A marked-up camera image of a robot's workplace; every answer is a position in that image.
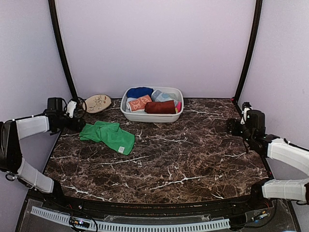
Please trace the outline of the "brown towel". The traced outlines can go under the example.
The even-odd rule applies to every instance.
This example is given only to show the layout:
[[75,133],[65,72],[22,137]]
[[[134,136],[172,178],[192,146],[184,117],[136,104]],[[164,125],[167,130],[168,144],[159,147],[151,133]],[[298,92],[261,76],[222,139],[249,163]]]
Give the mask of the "brown towel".
[[176,109],[175,109],[175,104],[174,101],[164,101],[164,102],[148,102],[145,105],[145,112],[148,114],[175,114]]

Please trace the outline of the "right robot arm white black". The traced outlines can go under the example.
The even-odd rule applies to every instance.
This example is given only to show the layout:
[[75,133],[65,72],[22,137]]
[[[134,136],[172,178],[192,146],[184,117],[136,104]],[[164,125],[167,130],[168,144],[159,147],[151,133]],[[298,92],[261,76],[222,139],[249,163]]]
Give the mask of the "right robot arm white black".
[[227,131],[242,138],[246,149],[256,152],[267,175],[251,187],[246,205],[256,210],[265,199],[286,199],[309,203],[309,150],[286,138],[266,133],[265,114],[246,107],[240,119],[230,118]]

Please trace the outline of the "orange bunny pattern towel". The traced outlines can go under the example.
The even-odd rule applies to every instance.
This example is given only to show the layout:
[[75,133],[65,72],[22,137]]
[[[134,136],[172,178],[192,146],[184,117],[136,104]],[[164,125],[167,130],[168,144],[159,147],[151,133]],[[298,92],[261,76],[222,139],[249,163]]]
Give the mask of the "orange bunny pattern towel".
[[149,95],[137,98],[134,101],[130,102],[131,106],[131,113],[136,113],[136,112],[144,112],[145,106],[148,102],[152,102],[152,99]]

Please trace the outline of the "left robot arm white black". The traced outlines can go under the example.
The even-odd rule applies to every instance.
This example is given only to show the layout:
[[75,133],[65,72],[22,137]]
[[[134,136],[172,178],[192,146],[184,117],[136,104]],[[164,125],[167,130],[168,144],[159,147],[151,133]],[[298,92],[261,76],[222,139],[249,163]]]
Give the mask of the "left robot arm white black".
[[68,199],[63,196],[62,186],[27,161],[29,155],[24,154],[28,151],[26,142],[33,145],[34,139],[39,135],[54,135],[64,129],[81,132],[85,127],[85,120],[80,109],[87,109],[85,101],[80,97],[69,101],[51,97],[42,113],[0,123],[0,170],[9,181],[17,180],[29,189],[50,195],[49,203],[58,211],[68,207]]

